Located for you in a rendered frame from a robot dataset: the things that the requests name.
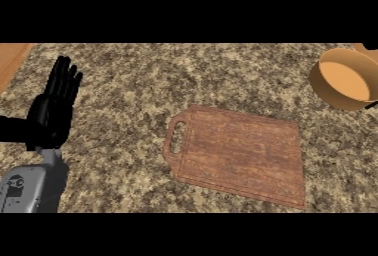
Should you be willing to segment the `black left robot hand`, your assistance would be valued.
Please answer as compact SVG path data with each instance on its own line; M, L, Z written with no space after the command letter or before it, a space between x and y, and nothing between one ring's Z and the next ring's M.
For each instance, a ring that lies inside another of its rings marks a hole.
M82 79L71 58L59 56L27 118L0 116L0 142L24 143L28 151L61 148L70 136Z

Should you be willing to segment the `brown wooden cutting board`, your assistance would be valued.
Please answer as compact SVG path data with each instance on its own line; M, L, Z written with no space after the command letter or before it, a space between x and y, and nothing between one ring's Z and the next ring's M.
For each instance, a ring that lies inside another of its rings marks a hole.
M306 207L296 122L194 105L170 123L186 124L180 151L163 150L177 181Z

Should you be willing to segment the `light wooden panel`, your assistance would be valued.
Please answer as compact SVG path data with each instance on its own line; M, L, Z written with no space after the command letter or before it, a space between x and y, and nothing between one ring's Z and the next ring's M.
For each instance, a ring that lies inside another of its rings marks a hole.
M0 94L33 49L33 43L0 43Z

